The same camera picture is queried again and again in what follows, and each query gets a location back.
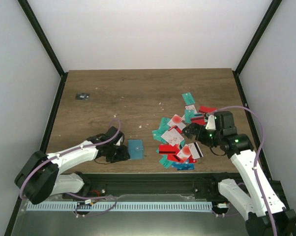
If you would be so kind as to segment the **blue card holder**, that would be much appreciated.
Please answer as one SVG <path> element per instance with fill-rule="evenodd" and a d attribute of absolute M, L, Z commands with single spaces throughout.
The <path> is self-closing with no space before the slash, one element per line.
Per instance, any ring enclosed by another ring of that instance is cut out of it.
<path fill-rule="evenodd" d="M 127 148 L 130 160 L 140 160 L 144 158 L 144 143 L 142 140 L 128 140 Z"/>

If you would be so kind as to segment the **teal card front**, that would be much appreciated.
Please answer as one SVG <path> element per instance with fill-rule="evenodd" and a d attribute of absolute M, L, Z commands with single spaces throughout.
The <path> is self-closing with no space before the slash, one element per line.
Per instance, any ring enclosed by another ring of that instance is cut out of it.
<path fill-rule="evenodd" d="M 159 163 L 165 168 L 168 169 L 172 166 L 173 161 L 168 160 L 167 155 L 162 155 L 162 158 L 159 160 Z"/>

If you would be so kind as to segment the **red card black stripe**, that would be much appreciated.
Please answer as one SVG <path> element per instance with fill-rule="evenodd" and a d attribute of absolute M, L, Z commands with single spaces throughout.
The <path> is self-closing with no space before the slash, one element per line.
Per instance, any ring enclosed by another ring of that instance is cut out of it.
<path fill-rule="evenodd" d="M 171 154 L 171 155 L 176 155 L 180 149 L 177 146 L 172 146 L 172 145 L 163 145 L 161 144 L 158 148 L 158 153 L 159 154 Z"/>

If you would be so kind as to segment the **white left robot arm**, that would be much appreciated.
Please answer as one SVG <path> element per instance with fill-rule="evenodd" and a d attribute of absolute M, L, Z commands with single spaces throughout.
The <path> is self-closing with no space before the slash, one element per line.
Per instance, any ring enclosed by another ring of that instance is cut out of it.
<path fill-rule="evenodd" d="M 66 171 L 100 157 L 105 157 L 109 164 L 128 160 L 130 155 L 123 142 L 124 134 L 112 126 L 106 133 L 88 137 L 66 150 L 34 152 L 14 180 L 20 197 L 34 205 L 58 194 L 86 199 L 91 193 L 90 180 L 81 172 L 67 174 Z"/>

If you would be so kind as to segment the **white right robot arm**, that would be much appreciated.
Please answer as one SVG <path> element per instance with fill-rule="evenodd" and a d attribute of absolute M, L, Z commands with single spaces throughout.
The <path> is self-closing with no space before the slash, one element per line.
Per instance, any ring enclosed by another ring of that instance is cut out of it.
<path fill-rule="evenodd" d="M 238 134 L 231 112 L 215 112 L 208 116 L 206 125 L 192 123 L 182 132 L 209 148 L 219 147 L 238 170 L 246 191 L 228 178 L 211 183 L 209 192 L 215 198 L 224 196 L 236 208 L 250 236 L 292 234 L 296 213 L 286 208 L 271 187 L 250 139 Z"/>

